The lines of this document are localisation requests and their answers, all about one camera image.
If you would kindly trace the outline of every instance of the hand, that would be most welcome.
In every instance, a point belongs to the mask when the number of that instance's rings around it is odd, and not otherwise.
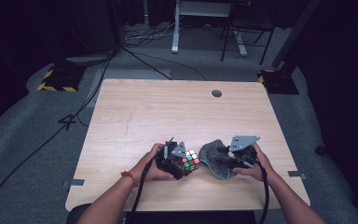
[[[153,158],[153,156],[158,152],[160,148],[164,147],[164,144],[156,143],[153,145],[152,149],[147,152],[138,163],[130,170],[130,173],[135,177],[136,180],[141,180],[142,171],[144,170],[146,164]],[[145,181],[154,180],[154,179],[172,179],[173,175],[163,172],[157,168],[156,161],[153,161],[149,171],[147,172]]]
[[[269,158],[260,149],[260,146],[257,143],[253,143],[252,147],[257,152],[257,158],[260,160],[261,165],[266,169],[268,179],[270,179],[273,175],[276,175],[275,170],[272,168],[272,165],[269,162]],[[255,168],[253,169],[234,168],[233,171],[234,173],[240,175],[250,175],[251,177],[253,177],[258,181],[263,181],[263,175],[261,173],[260,166],[258,164],[256,164]]]

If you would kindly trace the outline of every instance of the red bracelet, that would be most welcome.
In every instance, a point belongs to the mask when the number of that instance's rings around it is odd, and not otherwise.
[[[135,177],[133,177],[133,175],[130,172],[127,171],[121,172],[121,176],[129,176],[132,179],[133,183],[135,184],[135,187],[138,187],[138,181],[135,179]]]

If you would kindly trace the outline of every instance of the wooden table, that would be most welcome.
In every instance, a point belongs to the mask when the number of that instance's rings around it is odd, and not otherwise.
[[[213,90],[222,96],[212,96]],[[156,142],[174,137],[198,152],[215,139],[227,146],[234,135],[259,135],[278,174],[310,204],[301,178],[288,174],[296,165],[260,83],[106,79],[74,176],[85,182],[71,187],[66,208],[92,203]],[[264,198],[263,183],[250,176],[221,180],[201,166],[180,180],[147,182],[137,211],[257,210]],[[280,208],[272,190],[269,208]]]

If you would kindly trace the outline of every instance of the chair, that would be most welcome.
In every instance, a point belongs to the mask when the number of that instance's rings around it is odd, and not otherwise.
[[[223,47],[222,57],[220,61],[223,61],[226,52],[227,40],[230,31],[258,33],[259,36],[255,40],[253,45],[256,47],[263,47],[264,52],[261,57],[260,65],[264,61],[267,49],[269,48],[269,42],[275,30],[273,25],[273,19],[271,17],[271,10],[261,0],[247,0],[247,1],[235,1],[228,14],[227,25],[223,29],[220,38],[226,33],[225,45]],[[269,32],[269,37],[266,45],[255,45],[260,37]]]

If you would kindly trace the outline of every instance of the black cable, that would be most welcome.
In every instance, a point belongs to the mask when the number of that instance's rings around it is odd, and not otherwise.
[[[142,189],[144,188],[144,182],[145,182],[145,178],[147,175],[147,172],[149,171],[150,167],[152,166],[153,160],[157,157],[157,155],[159,154],[159,152],[163,149],[164,147],[161,147],[156,154],[154,154],[153,158],[146,164],[144,170],[142,171],[142,175],[141,175],[141,180],[139,182],[139,187],[138,187],[138,193],[136,194],[136,198],[135,198],[135,202],[133,203],[129,218],[126,219],[126,223],[131,224],[131,220],[133,217],[133,214],[135,214],[136,211],[136,207],[138,206],[138,202],[141,199],[141,194],[142,194]]]
[[[151,34],[147,34],[147,32],[150,29],[147,29],[146,32],[144,32],[142,35],[138,35],[138,32],[136,32],[136,31],[130,31],[130,32],[135,32],[136,35],[130,36],[128,38],[126,38],[126,36],[123,35],[124,40],[125,40],[124,46],[127,48],[144,47],[147,44],[149,44],[150,42],[152,42],[153,40],[160,40],[160,39],[167,37],[168,35],[173,35],[173,33],[168,33],[168,34],[164,35],[164,33],[166,31],[170,31],[171,29],[173,29],[173,26],[174,26],[174,24],[171,24],[168,27],[161,28],[158,31],[155,28],[153,33],[151,33]],[[138,43],[137,44],[128,43],[129,41],[132,41],[132,40],[138,40]]]
[[[81,119],[80,119],[80,117],[79,117],[79,115],[77,114],[77,120],[81,123],[81,124],[83,124],[83,126],[85,126],[85,127],[89,127],[89,125],[87,125],[87,124],[85,124],[85,123],[83,123],[83,121],[81,121]]]
[[[176,64],[179,64],[179,65],[182,65],[184,67],[188,67],[190,69],[193,69],[194,71],[196,71],[198,74],[200,74],[200,76],[203,77],[203,79],[206,81],[206,77],[197,69],[191,67],[191,66],[188,66],[188,65],[185,65],[183,63],[177,63],[177,62],[174,62],[174,61],[170,61],[170,60],[166,60],[166,59],[162,59],[162,58],[159,58],[159,57],[155,57],[155,56],[150,56],[150,55],[147,55],[147,54],[143,54],[143,53],[137,53],[137,52],[133,52],[133,54],[140,54],[140,55],[144,55],[145,57],[149,57],[149,58],[155,58],[155,59],[159,59],[159,60],[162,60],[164,62],[168,62],[168,63],[176,63]]]
[[[124,37],[128,37],[129,39],[139,39],[139,38],[142,38],[142,37],[145,37],[145,36],[153,36],[153,35],[156,35],[157,33],[159,33],[158,35],[161,35],[165,32],[165,30],[168,30],[170,28],[170,26],[167,26],[166,28],[160,28],[157,30],[157,28],[155,28],[155,31],[151,34],[148,34],[147,32],[150,30],[150,28],[147,28],[147,29],[138,29],[138,30],[126,30],[124,31]],[[143,31],[145,30],[145,32],[143,34],[139,34],[138,31]]]
[[[110,53],[110,52],[102,52],[102,51],[98,51],[96,49],[92,49],[90,48],[83,40],[82,38],[80,38],[80,36],[77,34],[77,31],[75,30],[75,27],[72,25],[71,22],[69,22],[68,17],[66,16],[65,12],[63,11],[62,7],[60,6],[60,4],[57,2],[57,0],[54,0],[57,8],[60,10],[61,14],[63,15],[63,17],[65,18],[66,22],[68,23],[69,27],[72,30],[72,33],[74,33],[75,37],[77,38],[77,40],[88,50],[90,50],[91,52],[95,52],[95,53]]]
[[[142,59],[140,59],[138,56],[136,56],[134,53],[132,53],[131,51],[123,48],[125,51],[127,51],[130,55],[132,55],[134,58],[138,59],[141,63],[144,63],[146,66],[152,68],[153,70],[155,70],[156,72],[162,74],[164,77],[166,77],[168,80],[172,80],[170,77],[167,77],[165,74],[163,74],[162,72],[160,72],[157,68],[153,67],[152,65],[146,63],[145,61],[143,61]]]
[[[110,62],[112,61],[113,57],[115,56],[115,54],[112,54],[109,61],[105,64],[105,68],[103,70],[103,73],[101,75],[101,79],[96,87],[96,90],[99,89],[101,83],[102,83],[102,80],[103,80],[103,77],[104,77],[104,73],[106,71],[106,68],[108,66],[108,64],[110,64]],[[20,169],[20,167],[23,166],[24,163],[26,163],[31,157],[33,157],[34,154],[36,154],[36,152],[38,152],[40,149],[42,149],[45,145],[47,145],[57,134],[59,134],[85,107],[86,105],[91,101],[91,99],[94,97],[95,93],[97,92],[96,90],[94,90],[93,94],[86,100],[85,103],[83,103],[83,105],[77,110],[77,112],[71,116],[69,118],[69,120],[63,124],[61,126],[61,128],[56,132],[54,133],[47,141],[45,141],[40,147],[38,147],[36,150],[34,150],[29,156],[27,156],[22,162],[20,162],[6,177],[5,179],[1,182],[0,184],[0,189],[4,186],[4,184],[7,182],[7,180],[17,171]]]
[[[260,170],[263,176],[263,183],[264,183],[264,190],[266,192],[266,200],[264,202],[264,209],[263,209],[263,215],[260,218],[260,224],[264,223],[266,220],[267,212],[269,211],[269,183],[267,181],[267,171],[266,169],[261,165],[260,160],[257,158],[255,161],[258,166],[260,166]]]

